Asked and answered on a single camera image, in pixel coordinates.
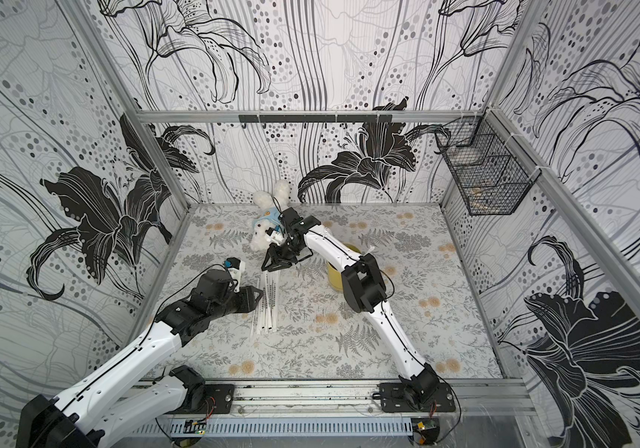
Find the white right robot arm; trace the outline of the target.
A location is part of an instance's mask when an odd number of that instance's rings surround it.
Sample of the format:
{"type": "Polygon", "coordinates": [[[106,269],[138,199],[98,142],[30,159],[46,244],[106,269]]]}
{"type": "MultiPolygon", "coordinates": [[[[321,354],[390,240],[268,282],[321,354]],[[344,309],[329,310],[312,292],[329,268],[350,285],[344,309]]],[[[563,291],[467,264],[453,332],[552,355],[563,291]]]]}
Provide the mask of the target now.
{"type": "Polygon", "coordinates": [[[443,399],[454,401],[453,390],[411,343],[389,302],[376,258],[350,250],[313,216],[303,218],[292,207],[279,214],[279,239],[272,239],[262,264],[264,272],[288,269],[308,250],[339,273],[345,302],[362,315],[381,337],[398,372],[401,396],[416,411],[437,409],[443,399]]]}

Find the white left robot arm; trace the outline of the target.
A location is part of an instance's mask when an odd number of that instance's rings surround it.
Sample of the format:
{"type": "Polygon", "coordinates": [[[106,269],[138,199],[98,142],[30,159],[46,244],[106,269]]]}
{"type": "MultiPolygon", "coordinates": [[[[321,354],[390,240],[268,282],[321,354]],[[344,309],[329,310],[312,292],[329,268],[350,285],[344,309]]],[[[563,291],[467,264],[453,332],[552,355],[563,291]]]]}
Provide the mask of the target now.
{"type": "Polygon", "coordinates": [[[218,265],[204,271],[187,297],[162,309],[98,371],[52,398],[31,399],[21,411],[17,446],[111,447],[163,414],[213,414],[221,402],[207,393],[205,379],[185,365],[130,398],[124,395],[213,321],[256,310],[264,292],[241,285],[240,278],[239,268],[218,265]]]}

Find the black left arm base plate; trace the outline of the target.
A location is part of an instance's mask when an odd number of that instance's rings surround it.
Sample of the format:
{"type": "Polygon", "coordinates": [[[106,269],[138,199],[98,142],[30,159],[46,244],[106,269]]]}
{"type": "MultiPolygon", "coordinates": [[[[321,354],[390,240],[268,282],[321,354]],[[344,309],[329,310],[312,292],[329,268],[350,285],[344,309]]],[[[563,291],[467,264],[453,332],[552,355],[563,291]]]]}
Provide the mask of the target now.
{"type": "Polygon", "coordinates": [[[173,414],[229,414],[235,396],[234,384],[191,386],[173,414]]]}

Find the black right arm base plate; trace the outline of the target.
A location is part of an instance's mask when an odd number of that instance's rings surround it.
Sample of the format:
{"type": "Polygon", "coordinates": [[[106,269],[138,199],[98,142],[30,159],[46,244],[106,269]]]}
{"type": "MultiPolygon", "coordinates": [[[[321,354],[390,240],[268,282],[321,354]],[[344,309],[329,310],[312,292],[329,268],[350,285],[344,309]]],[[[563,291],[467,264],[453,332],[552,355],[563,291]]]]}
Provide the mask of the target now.
{"type": "Polygon", "coordinates": [[[452,388],[446,383],[439,383],[433,391],[424,394],[401,383],[381,383],[379,390],[372,394],[372,399],[377,401],[381,410],[387,414],[457,411],[452,388]]]}

